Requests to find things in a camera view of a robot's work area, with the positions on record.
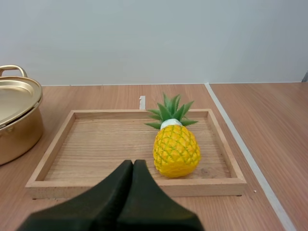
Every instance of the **toy pineapple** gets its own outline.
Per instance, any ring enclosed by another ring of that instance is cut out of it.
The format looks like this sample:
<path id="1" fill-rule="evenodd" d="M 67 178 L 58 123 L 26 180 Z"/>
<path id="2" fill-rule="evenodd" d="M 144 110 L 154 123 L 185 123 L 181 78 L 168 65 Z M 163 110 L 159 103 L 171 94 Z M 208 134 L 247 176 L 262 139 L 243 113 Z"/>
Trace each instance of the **toy pineapple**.
<path id="1" fill-rule="evenodd" d="M 201 158 L 196 138 L 186 128 L 197 121 L 183 119 L 193 102 L 178 109 L 179 102 L 180 95 L 170 100 L 164 94 L 164 105 L 158 103 L 159 110 L 148 110 L 153 113 L 150 117 L 160 122 L 146 124 L 160 129 L 153 147 L 154 165 L 162 175 L 170 178 L 193 172 Z"/>

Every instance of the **white pineapple stem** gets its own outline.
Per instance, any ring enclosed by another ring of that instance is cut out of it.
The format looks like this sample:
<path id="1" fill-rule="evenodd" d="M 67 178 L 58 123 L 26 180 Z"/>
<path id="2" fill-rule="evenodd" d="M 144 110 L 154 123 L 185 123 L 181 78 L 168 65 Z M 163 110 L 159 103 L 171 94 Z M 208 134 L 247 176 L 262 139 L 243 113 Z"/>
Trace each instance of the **white pineapple stem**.
<path id="1" fill-rule="evenodd" d="M 169 125 L 180 125 L 183 126 L 181 124 L 181 122 L 179 122 L 177 119 L 167 119 L 165 120 L 162 125 L 160 126 L 160 129 L 164 129 L 165 127 L 169 126 Z"/>

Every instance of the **wooden tray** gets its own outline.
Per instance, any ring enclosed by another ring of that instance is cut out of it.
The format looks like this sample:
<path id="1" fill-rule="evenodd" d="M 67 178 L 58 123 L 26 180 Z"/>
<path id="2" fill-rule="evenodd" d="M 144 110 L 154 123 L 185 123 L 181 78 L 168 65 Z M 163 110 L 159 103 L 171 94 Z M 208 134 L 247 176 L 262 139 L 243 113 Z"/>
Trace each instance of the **wooden tray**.
<path id="1" fill-rule="evenodd" d="M 189 126 L 202 159 L 190 175 L 168 179 L 154 167 L 157 130 L 145 110 L 71 111 L 26 184 L 32 198 L 70 198 L 107 177 L 122 161 L 145 159 L 157 184 L 172 197 L 241 195 L 243 174 L 211 109 L 190 110 Z"/>

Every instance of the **white wall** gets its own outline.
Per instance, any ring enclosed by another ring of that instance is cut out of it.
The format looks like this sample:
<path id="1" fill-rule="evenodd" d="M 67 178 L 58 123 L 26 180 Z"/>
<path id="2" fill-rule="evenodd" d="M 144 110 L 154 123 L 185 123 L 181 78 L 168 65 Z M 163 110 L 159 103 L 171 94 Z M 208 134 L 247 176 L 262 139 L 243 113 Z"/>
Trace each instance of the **white wall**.
<path id="1" fill-rule="evenodd" d="M 2 0 L 0 64 L 43 85 L 301 81 L 307 9 L 307 0 Z"/>

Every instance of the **table surface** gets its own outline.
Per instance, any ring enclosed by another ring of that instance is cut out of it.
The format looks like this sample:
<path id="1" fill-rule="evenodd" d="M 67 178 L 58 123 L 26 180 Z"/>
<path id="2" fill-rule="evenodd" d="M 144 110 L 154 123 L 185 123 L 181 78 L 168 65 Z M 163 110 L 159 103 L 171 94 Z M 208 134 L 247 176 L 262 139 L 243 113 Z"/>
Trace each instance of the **table surface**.
<path id="1" fill-rule="evenodd" d="M 308 84 L 211 85 L 298 230 L 308 227 Z M 0 230 L 15 230 L 32 212 L 63 200 L 32 200 L 25 184 L 70 110 L 156 108 L 162 93 L 182 94 L 192 108 L 211 108 L 248 187 L 243 196 L 174 198 L 207 231 L 283 230 L 274 210 L 203 84 L 44 87 L 44 135 L 25 155 L 0 166 Z"/>

